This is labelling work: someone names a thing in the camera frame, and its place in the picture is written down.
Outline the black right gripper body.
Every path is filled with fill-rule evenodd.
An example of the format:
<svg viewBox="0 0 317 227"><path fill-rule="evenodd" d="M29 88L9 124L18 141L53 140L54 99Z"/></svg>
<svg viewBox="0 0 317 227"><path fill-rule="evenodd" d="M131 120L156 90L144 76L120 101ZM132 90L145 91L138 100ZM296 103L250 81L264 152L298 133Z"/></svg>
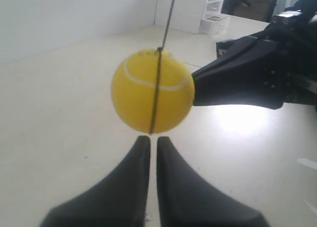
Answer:
<svg viewBox="0 0 317 227"><path fill-rule="evenodd" d="M317 15L287 11L272 18L262 31L247 35L279 43L280 82L284 103L317 103Z"/></svg>

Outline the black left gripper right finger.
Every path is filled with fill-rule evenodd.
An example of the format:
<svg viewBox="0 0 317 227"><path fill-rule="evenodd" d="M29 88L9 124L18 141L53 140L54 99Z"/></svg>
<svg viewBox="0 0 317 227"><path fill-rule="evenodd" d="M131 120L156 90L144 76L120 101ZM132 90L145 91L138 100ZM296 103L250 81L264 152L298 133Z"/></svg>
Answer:
<svg viewBox="0 0 317 227"><path fill-rule="evenodd" d="M163 227L267 227L253 209L209 184L167 136L157 140L157 193Z"/></svg>

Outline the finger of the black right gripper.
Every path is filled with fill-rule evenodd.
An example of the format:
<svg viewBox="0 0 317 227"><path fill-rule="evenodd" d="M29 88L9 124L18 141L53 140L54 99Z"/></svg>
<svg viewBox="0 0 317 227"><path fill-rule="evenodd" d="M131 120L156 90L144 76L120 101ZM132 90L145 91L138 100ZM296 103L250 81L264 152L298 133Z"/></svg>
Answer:
<svg viewBox="0 0 317 227"><path fill-rule="evenodd" d="M192 73L194 106L283 106L279 43L245 36L216 43L217 59Z"/></svg>

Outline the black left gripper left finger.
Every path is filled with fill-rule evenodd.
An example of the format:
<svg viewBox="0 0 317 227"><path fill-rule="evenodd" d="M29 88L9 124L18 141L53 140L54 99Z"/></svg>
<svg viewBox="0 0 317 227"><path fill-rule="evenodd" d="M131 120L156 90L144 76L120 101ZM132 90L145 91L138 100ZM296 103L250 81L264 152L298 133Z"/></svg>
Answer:
<svg viewBox="0 0 317 227"><path fill-rule="evenodd" d="M151 141L137 137L130 151L104 179L52 208L43 227L143 227L149 186Z"/></svg>

